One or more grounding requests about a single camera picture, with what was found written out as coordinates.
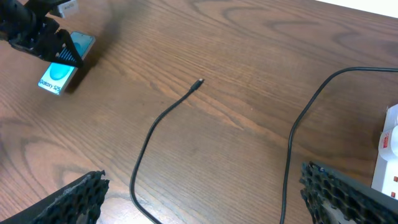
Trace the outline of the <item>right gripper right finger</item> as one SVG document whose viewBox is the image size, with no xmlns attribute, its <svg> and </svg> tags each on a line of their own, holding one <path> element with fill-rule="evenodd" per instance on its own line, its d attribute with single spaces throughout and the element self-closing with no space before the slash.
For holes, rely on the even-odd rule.
<svg viewBox="0 0 398 224">
<path fill-rule="evenodd" d="M 302 164 L 300 191 L 313 223 L 397 223 L 397 200 L 321 163 Z"/>
</svg>

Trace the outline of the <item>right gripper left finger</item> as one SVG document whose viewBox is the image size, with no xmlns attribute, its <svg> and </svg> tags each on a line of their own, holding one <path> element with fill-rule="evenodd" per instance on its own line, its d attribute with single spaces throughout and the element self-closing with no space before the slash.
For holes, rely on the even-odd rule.
<svg viewBox="0 0 398 224">
<path fill-rule="evenodd" d="M 95 224 L 109 189 L 104 175 L 103 170 L 88 172 L 1 224 Z"/>
</svg>

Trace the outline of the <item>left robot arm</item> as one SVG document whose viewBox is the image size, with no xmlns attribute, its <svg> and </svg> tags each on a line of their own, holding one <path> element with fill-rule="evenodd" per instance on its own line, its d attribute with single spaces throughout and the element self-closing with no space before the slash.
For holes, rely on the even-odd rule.
<svg viewBox="0 0 398 224">
<path fill-rule="evenodd" d="M 78 12 L 74 0 L 1 0 L 1 40 L 40 58 L 80 68 L 83 59 L 70 33 L 47 14 L 65 18 Z"/>
</svg>

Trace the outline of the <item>Galaxy smartphone with cyan screen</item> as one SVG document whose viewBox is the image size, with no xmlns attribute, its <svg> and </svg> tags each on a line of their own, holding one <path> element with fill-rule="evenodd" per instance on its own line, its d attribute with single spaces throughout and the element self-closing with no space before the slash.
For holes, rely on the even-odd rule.
<svg viewBox="0 0 398 224">
<path fill-rule="evenodd" d="M 72 32 L 70 35 L 77 52 L 84 59 L 95 43 L 95 37 L 77 31 Z M 37 85 L 55 95 L 61 95 L 77 70 L 73 66 L 51 63 Z"/>
</svg>

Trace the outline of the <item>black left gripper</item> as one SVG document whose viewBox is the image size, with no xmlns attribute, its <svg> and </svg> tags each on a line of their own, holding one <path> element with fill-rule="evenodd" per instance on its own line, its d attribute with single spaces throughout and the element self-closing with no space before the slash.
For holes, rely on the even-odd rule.
<svg viewBox="0 0 398 224">
<path fill-rule="evenodd" d="M 47 14 L 66 0 L 6 0 L 6 42 L 21 52 L 45 61 L 76 68 L 83 66 L 83 59 L 74 42 L 59 23 Z"/>
</svg>

